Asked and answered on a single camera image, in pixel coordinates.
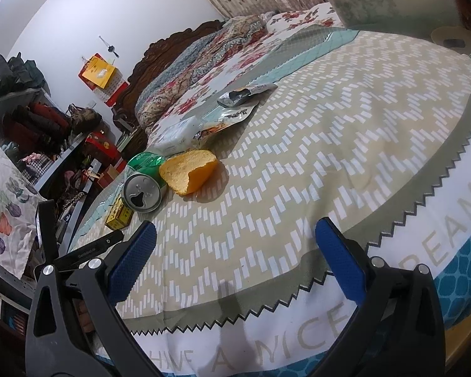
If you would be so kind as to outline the floral bed sheet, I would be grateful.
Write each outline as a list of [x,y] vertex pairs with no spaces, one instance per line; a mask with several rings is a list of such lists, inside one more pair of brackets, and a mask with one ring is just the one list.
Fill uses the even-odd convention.
[[227,86],[243,77],[263,60],[272,50],[292,37],[295,33],[311,26],[344,27],[331,3],[319,3],[316,6],[280,14],[265,13],[267,33],[258,41],[239,51],[224,64],[216,66],[208,74],[193,84],[184,95],[172,105],[160,119],[144,131],[148,137],[167,125],[175,124],[191,109],[206,102],[211,96],[220,94]]

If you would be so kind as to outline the chevron patterned bed quilt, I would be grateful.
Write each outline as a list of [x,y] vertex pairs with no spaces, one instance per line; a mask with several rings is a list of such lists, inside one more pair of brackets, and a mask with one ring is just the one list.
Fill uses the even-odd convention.
[[355,309],[314,239],[325,217],[390,265],[428,265],[445,325],[467,317],[471,55],[313,25],[175,124],[257,81],[277,88],[207,142],[217,172],[148,214],[157,244],[117,311],[153,364],[230,376],[318,363]]

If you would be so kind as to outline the carved wooden headboard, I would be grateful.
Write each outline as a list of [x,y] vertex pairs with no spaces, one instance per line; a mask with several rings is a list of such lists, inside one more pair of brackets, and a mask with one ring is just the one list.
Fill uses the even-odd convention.
[[152,43],[144,52],[142,60],[127,79],[128,86],[117,96],[112,107],[113,123],[122,133],[133,131],[138,126],[135,106],[143,90],[156,79],[180,54],[198,39],[219,31],[223,22],[216,19],[202,23],[196,29],[178,31],[168,38]]

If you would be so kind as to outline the white snack wrapper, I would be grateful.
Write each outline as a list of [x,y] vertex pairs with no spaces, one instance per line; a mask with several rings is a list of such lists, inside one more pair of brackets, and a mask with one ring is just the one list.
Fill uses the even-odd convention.
[[259,103],[260,100],[256,99],[234,108],[216,106],[210,113],[202,116],[193,139],[202,142],[234,124],[244,122]]

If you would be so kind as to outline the small yellow box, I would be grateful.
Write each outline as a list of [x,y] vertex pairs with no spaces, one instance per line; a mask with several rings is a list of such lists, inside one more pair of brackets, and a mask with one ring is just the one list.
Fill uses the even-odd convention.
[[110,208],[105,225],[113,231],[121,230],[130,225],[133,214],[134,211],[124,203],[121,196],[118,196]]

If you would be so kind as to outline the white sponge pack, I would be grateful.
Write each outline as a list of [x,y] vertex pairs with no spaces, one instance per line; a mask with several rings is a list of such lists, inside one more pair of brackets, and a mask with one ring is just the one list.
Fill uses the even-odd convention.
[[154,154],[170,157],[194,149],[199,143],[196,139],[201,132],[202,120],[192,116],[168,127],[157,138],[152,139],[148,149]]

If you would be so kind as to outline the cluttered storage shelf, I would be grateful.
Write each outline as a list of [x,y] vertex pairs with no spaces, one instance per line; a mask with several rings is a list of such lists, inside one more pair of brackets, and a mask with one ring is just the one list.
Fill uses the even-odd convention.
[[[33,62],[0,54],[0,98],[44,84]],[[57,214],[82,197],[92,160],[108,167],[121,159],[102,127],[101,115],[88,107],[71,105],[63,114],[38,101],[9,110],[0,104],[1,150],[42,198],[55,202]]]

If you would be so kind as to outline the small silver snack wrapper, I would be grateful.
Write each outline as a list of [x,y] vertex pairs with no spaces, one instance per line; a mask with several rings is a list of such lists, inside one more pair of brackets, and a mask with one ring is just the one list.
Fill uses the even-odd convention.
[[264,92],[275,90],[276,88],[276,84],[251,84],[222,94],[222,96],[219,96],[217,99],[217,104],[224,108],[240,107],[247,103],[253,96],[258,96]]

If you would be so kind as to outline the green soda can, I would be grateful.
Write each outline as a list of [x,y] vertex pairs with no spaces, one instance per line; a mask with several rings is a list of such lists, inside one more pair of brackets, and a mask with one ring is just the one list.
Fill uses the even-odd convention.
[[166,192],[160,166],[166,159],[150,151],[134,156],[125,168],[123,202],[135,212],[147,214],[156,210]]

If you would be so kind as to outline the orange peel half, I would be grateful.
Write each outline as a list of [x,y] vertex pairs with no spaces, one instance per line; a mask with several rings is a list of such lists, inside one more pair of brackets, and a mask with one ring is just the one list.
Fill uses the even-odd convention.
[[159,167],[159,173],[176,194],[188,196],[204,185],[218,164],[210,151],[192,150],[170,157]]

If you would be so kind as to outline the cactus print cloth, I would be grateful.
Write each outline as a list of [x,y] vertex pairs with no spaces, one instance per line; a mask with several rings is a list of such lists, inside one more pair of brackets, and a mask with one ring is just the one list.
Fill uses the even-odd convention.
[[28,265],[43,200],[0,147],[0,265],[16,278]]

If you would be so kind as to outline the yellow red wall calendar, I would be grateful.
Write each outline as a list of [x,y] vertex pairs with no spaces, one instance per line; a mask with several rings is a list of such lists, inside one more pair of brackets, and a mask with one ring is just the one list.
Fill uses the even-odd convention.
[[119,95],[128,87],[128,82],[121,71],[112,63],[107,62],[98,53],[90,59],[82,57],[84,62],[78,78],[107,107],[113,107]]

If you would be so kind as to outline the folded patchwork floral quilt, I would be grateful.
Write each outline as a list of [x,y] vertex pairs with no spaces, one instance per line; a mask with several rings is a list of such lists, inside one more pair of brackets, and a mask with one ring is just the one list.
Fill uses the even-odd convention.
[[266,33],[261,14],[238,16],[230,19],[221,30],[190,44],[143,89],[135,106],[140,127],[152,128],[193,84]]

